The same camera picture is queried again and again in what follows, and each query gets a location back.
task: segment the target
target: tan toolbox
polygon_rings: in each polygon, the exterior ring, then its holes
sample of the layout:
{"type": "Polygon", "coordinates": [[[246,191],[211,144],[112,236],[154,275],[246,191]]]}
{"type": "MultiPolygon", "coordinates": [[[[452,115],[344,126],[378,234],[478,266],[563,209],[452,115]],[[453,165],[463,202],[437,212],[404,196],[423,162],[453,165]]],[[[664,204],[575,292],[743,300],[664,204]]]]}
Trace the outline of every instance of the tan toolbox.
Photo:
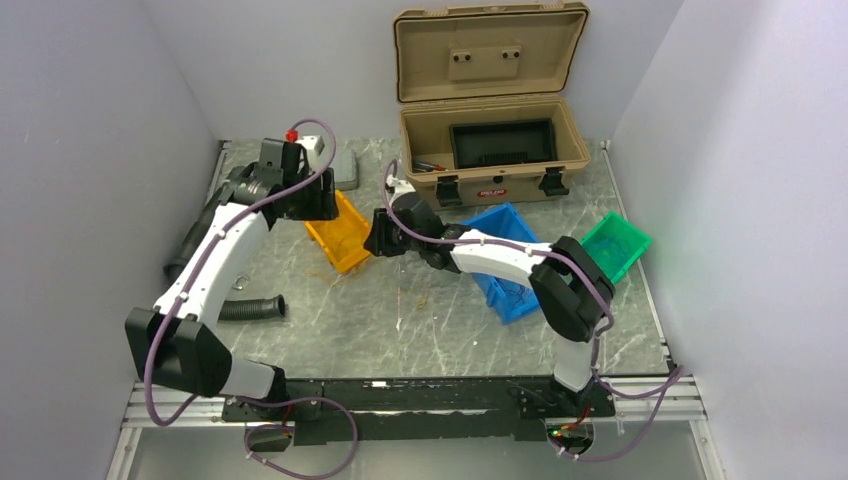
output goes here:
{"type": "MultiPolygon", "coordinates": [[[[433,209],[568,194],[568,176],[590,155],[559,92],[588,16],[574,2],[407,10],[395,19],[403,163],[433,209]],[[484,166],[456,168],[451,127],[540,119],[553,127],[551,161],[481,155],[484,166]]],[[[504,138],[490,137],[491,144],[504,138]]],[[[487,145],[486,137],[479,142],[487,145]]]]}

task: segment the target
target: gray marble surface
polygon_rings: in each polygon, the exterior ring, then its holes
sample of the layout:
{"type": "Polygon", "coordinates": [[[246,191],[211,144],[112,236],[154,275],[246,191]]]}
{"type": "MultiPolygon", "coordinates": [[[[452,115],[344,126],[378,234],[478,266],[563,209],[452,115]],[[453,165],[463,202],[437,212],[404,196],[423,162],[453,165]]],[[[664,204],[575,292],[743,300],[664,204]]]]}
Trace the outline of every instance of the gray marble surface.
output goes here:
{"type": "MultiPolygon", "coordinates": [[[[258,140],[226,146],[226,172],[256,160],[258,140]]],[[[382,167],[399,158],[399,139],[347,140],[356,152],[360,186],[345,192],[369,221],[381,206],[382,167]]],[[[515,204],[542,241],[582,238],[603,216],[619,211],[604,157],[575,177],[571,194],[515,204]]],[[[442,213],[446,222],[467,219],[485,207],[442,213]]],[[[243,290],[230,299],[282,293],[284,320],[219,322],[217,332],[233,352],[279,365],[289,377],[417,377],[533,375],[552,372],[554,333],[537,311],[504,326],[488,308],[470,275],[433,270],[415,254],[369,258],[339,275],[299,222],[278,222],[253,255],[243,290]]],[[[605,373],[666,373],[659,333],[638,269],[617,285],[615,328],[603,338],[605,373]]]]}

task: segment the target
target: orange plastic bin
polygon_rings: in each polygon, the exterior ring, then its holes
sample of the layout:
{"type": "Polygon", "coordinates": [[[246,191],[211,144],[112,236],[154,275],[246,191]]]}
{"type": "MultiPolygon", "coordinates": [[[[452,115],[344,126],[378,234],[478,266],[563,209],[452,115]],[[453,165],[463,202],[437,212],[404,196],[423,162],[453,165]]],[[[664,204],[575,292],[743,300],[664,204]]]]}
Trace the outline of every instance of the orange plastic bin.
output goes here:
{"type": "Polygon", "coordinates": [[[303,222],[309,238],[318,242],[339,273],[347,273],[364,262],[368,253],[363,244],[371,225],[342,192],[336,190],[339,216],[335,220],[303,222]]]}

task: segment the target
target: green plastic bin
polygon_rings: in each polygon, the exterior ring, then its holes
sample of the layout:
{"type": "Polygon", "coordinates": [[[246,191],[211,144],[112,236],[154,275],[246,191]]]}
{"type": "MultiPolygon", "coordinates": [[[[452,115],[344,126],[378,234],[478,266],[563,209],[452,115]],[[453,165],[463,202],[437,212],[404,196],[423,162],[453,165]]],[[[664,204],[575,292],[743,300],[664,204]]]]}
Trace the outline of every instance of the green plastic bin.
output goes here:
{"type": "Polygon", "coordinates": [[[621,215],[610,212],[583,237],[580,244],[607,278],[618,283],[651,245],[651,237],[621,215]]]}

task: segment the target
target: blue plastic bin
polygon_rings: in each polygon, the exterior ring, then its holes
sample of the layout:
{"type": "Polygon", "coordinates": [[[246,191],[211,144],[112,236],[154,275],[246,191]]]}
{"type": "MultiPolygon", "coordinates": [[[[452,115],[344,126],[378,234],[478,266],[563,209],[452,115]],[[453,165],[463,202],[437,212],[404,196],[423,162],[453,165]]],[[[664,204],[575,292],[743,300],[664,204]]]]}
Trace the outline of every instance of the blue plastic bin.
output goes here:
{"type": "MultiPolygon", "coordinates": [[[[509,203],[490,208],[469,218],[462,224],[476,228],[483,233],[509,240],[531,243],[539,241],[530,227],[524,223],[524,219],[509,203]]],[[[504,325],[539,309],[539,301],[532,289],[482,273],[473,273],[472,277],[486,295],[486,305],[495,309],[504,325]]]]}

